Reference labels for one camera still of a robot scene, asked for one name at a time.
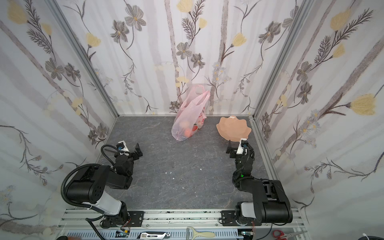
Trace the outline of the pink scalloped plate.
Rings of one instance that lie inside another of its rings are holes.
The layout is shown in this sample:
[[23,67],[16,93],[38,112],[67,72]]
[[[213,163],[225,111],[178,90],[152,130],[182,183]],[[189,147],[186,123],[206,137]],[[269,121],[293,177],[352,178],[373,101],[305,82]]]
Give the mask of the pink scalloped plate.
[[216,127],[221,137],[232,142],[248,139],[252,131],[245,119],[238,119],[235,116],[221,117]]

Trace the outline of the pink plastic bag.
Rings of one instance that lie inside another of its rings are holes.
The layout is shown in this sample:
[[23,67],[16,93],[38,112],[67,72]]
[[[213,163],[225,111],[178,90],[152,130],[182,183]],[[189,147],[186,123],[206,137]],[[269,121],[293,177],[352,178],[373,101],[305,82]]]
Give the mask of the pink plastic bag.
[[171,133],[177,141],[185,141],[203,127],[210,96],[210,91],[203,85],[192,86],[172,126]]

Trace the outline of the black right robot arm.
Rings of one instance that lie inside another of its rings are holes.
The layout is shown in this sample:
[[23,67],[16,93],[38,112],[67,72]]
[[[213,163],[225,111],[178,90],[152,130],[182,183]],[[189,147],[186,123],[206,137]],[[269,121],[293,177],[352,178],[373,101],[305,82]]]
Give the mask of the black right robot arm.
[[291,223],[293,211],[281,182],[252,175],[255,151],[248,140],[241,139],[238,143],[229,141],[226,153],[235,160],[232,184],[238,191],[251,194],[252,201],[238,202],[234,218],[223,216],[222,219],[239,226]]

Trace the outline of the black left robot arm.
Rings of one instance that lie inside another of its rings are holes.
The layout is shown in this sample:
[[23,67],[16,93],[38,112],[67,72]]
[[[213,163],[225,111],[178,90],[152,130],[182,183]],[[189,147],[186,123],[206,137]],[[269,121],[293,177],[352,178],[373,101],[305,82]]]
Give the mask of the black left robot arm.
[[72,170],[63,180],[61,196],[74,207],[87,208],[99,214],[103,229],[114,227],[140,227],[144,213],[130,212],[126,203],[106,192],[106,188],[127,190],[133,181],[134,163],[143,156],[136,144],[130,151],[125,141],[115,146],[101,146],[101,154],[109,165],[85,164]]

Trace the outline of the silver black utility knife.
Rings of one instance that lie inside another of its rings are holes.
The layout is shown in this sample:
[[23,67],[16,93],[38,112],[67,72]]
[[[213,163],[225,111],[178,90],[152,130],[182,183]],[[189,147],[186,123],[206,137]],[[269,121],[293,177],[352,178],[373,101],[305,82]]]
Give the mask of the silver black utility knife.
[[167,232],[142,232],[138,235],[137,240],[165,240],[171,237]]

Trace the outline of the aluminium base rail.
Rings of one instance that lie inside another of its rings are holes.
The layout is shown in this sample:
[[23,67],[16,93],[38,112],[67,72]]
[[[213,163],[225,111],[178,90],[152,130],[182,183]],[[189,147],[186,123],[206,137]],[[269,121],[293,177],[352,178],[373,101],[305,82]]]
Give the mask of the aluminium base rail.
[[[198,232],[213,232],[214,238],[196,238],[195,240],[273,240],[273,231],[281,230],[285,234],[306,231],[304,221],[297,209],[293,209],[293,221],[288,224],[264,223],[261,226],[248,224],[239,226],[222,217],[234,218],[233,210],[200,209],[200,210],[133,210],[144,213],[140,227],[114,227],[103,229],[100,221],[94,223],[98,233],[86,222],[99,215],[87,210],[65,211],[54,239],[66,236],[69,240],[97,240],[102,236],[105,240],[137,240],[142,232],[167,232],[171,237],[165,240],[186,240],[186,228],[193,227]],[[308,240],[309,234],[290,238],[291,240]]]

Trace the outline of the red handled scissors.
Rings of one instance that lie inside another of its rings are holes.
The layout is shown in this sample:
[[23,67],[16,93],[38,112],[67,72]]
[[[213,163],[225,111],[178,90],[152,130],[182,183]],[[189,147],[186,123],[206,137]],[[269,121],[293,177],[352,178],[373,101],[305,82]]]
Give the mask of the red handled scissors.
[[307,231],[299,231],[299,232],[285,234],[281,230],[274,230],[273,231],[273,237],[276,240],[288,240],[289,238],[301,236],[301,235],[305,234],[306,232]]

